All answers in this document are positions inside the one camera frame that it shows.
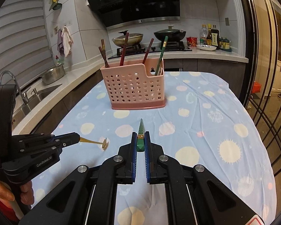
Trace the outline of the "person left hand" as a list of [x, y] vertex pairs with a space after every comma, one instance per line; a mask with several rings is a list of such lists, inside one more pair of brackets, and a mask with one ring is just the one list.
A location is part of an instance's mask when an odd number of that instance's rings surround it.
[[[32, 205], [34, 203], [34, 191], [32, 188], [32, 181], [20, 186], [21, 188], [21, 202], [25, 205]], [[10, 202], [13, 202], [15, 197], [11, 190], [0, 182], [0, 202], [6, 207], [11, 208]]]

